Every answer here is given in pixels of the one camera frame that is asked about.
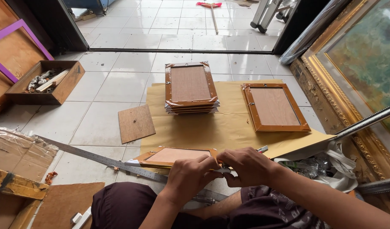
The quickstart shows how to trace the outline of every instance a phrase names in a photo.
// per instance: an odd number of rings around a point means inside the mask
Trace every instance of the white plastic bag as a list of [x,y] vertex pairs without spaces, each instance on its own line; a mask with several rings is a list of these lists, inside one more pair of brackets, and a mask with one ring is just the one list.
[[[322,152],[329,155],[330,163],[338,172],[336,172],[333,177],[317,176],[313,180],[342,192],[350,192],[351,190],[354,190],[358,185],[356,176],[353,173],[356,162],[346,158],[345,155],[343,155],[342,144],[331,141],[328,144],[327,150]],[[302,160],[314,156],[318,153],[321,152],[305,152],[298,154],[289,153],[281,158],[275,158],[274,161],[278,163],[281,161]]]

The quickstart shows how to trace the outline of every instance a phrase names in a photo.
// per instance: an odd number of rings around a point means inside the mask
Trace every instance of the metal ruler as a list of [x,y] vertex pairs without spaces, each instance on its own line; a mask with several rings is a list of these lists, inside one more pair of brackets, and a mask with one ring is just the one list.
[[[121,161],[116,161],[114,159],[107,158],[105,156],[101,156],[98,154],[94,154],[94,153],[91,153],[91,152],[86,151],[86,150],[82,150],[82,149],[79,149],[79,148],[76,148],[76,147],[73,147],[70,145],[66,145],[66,144],[45,138],[45,137],[41,137],[39,135],[35,135],[35,136],[43,139],[46,143],[56,145],[60,150],[63,150],[65,152],[75,154],[75,155],[84,157],[86,159],[90,159],[92,161],[99,162],[101,164],[116,166],[119,169],[126,170],[126,171],[129,171],[131,173],[138,174],[138,175],[147,177],[149,179],[159,181],[159,182],[164,183],[164,184],[167,183],[167,180],[168,180],[167,176],[160,175],[160,174],[151,172],[149,170],[146,170],[146,169],[143,169],[140,167],[127,166],[127,165],[124,165],[124,163]],[[223,194],[220,194],[218,192],[207,190],[207,189],[203,189],[202,191],[200,191],[198,193],[198,195],[205,196],[208,198],[213,198],[217,201],[222,201],[223,199],[225,199],[227,197],[227,195],[223,195]]]

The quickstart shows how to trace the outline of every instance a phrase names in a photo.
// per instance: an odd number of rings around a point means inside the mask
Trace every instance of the gold frame molding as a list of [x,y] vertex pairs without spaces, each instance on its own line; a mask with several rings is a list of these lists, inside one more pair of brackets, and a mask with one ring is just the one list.
[[[353,0],[301,57],[305,66],[337,113],[339,119],[346,127],[358,122],[363,117],[318,60],[316,54],[365,4],[371,4],[371,2],[377,3],[378,0]],[[376,137],[374,132],[366,128],[354,134],[352,138],[369,167],[374,172],[375,177],[379,180],[390,178],[390,153]]]

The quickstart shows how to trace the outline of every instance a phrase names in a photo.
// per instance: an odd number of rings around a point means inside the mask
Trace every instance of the picture frame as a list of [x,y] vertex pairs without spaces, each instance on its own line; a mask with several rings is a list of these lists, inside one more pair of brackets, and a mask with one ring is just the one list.
[[[390,84],[390,75],[384,76],[390,73],[389,13],[389,0],[353,0],[301,57],[345,127],[385,104],[379,95],[388,93],[380,93],[379,82]],[[378,180],[390,178],[388,125],[376,123],[352,136]]]
[[140,156],[134,158],[133,160],[138,160],[140,165],[145,168],[158,168],[158,169],[171,169],[173,162],[163,162],[163,161],[149,161],[153,155],[156,155],[158,152],[160,152],[163,149],[183,149],[183,150],[196,150],[196,151],[205,151],[210,154],[214,159],[216,159],[216,155],[218,154],[218,151],[216,149],[187,149],[187,148],[174,148],[174,147],[166,147],[166,146],[159,146],[156,149],[141,154]]
[[[41,50],[41,52],[45,55],[48,60],[54,60],[48,50],[41,44],[41,42],[36,38],[35,34],[31,31],[28,25],[25,23],[23,19],[20,19],[11,25],[7,26],[4,29],[0,30],[0,40],[7,36],[8,34],[16,31],[17,29],[24,28],[28,35],[32,38],[33,42],[36,46]],[[16,83],[18,79],[6,68],[3,64],[0,63],[0,72],[3,73],[10,81]]]
[[286,84],[242,84],[241,87],[256,132],[311,131]]
[[[174,83],[173,75],[175,70],[182,70],[182,68],[196,68],[203,67],[205,74],[205,81],[203,81],[203,95],[208,95],[209,98],[206,99],[177,99],[174,98],[175,93],[180,89],[178,83]],[[207,105],[218,104],[218,96],[216,93],[215,85],[213,83],[212,74],[210,73],[209,63],[204,62],[190,62],[190,63],[178,63],[178,64],[166,64],[165,65],[165,108],[176,108],[176,107],[199,107]]]

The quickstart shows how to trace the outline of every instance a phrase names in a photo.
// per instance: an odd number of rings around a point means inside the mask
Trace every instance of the white tile floor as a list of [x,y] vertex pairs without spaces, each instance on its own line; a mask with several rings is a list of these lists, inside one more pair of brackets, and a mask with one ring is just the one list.
[[262,34],[250,27],[258,4],[248,8],[221,1],[222,6],[214,9],[219,29],[216,35],[212,13],[196,5],[199,1],[117,0],[109,5],[106,16],[76,24],[91,48],[253,51],[273,50],[285,25],[273,18],[269,30]]
[[[61,106],[14,105],[0,115],[0,126],[38,134],[116,160],[140,154],[141,139],[121,144],[120,110],[143,105],[147,87],[165,81],[164,64],[209,61],[214,81],[281,79],[294,96],[310,127],[325,133],[310,103],[288,67],[277,56],[189,53],[69,53],[56,60],[79,60],[86,73]],[[52,185],[131,181],[149,185],[159,193],[164,185],[146,178],[115,173],[94,161],[59,151],[47,172],[59,175]],[[223,179],[206,188],[230,195]]]

